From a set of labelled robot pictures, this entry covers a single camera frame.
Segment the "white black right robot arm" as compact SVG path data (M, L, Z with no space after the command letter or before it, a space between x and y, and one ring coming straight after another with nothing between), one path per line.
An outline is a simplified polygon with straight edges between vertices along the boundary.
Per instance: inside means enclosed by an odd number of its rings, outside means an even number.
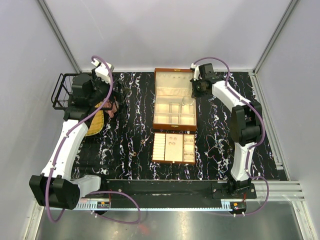
M231 112L230 134L234 141L234 158L227 181L227 192L232 198L239 198L251 188L251 164L257 144L264 141L266 131L262 118L262 106L251 102L229 84L218 77L211 63L191 64L193 71L192 97L212 95L218 98Z

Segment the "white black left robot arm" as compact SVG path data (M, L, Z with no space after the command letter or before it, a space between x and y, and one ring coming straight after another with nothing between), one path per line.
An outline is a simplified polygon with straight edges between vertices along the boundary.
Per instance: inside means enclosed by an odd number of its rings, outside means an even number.
M92 193L103 198L108 186L97 175L85 175L73 180L72 168L80 145L94 126L94 119L105 111L120 110L124 87L118 80L112 84L95 73L61 74L70 78L70 87L57 85L52 104L63 110L60 137L52 156L39 175L32 175L29 187L40 206L73 210L80 198Z

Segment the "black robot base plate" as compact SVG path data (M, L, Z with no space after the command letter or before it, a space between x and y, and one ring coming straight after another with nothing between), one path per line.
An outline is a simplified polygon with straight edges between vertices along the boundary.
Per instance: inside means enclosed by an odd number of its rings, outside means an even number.
M105 179L99 190L125 193L141 209L221 208L222 200L257 198L253 184L243 193L229 193L227 183L216 180Z

